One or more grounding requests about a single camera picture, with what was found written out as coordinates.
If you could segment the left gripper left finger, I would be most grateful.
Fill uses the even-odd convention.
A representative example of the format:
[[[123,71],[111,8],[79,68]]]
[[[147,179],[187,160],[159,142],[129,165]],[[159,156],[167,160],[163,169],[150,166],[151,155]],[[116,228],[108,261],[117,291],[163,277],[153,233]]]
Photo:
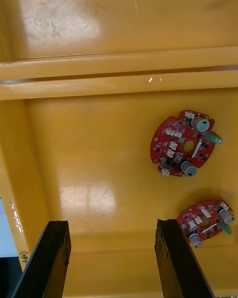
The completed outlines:
[[[71,252],[68,221],[46,224],[13,298],[61,298]]]

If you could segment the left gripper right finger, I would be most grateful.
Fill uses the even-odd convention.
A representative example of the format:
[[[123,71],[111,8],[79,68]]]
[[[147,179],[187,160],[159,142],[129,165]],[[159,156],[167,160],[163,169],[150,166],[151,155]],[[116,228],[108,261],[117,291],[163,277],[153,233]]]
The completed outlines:
[[[155,253],[165,298],[214,297],[177,220],[157,221]]]

